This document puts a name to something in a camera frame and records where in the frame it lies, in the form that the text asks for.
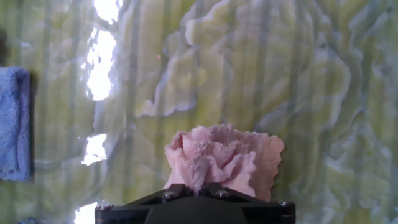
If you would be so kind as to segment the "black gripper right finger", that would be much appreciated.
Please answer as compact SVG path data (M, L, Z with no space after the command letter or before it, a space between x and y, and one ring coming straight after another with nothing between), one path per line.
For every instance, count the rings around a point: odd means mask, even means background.
M255 203L266 206L274 205L274 202L265 202L229 187L222 187L219 183L206 184L199 190L198 195L233 203Z

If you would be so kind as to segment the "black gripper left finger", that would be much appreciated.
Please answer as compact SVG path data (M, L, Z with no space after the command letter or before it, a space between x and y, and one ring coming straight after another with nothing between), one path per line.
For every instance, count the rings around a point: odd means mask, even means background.
M135 200L127 206L155 206L170 205L173 207L189 206L198 198L198 195L185 184L172 184L153 194Z

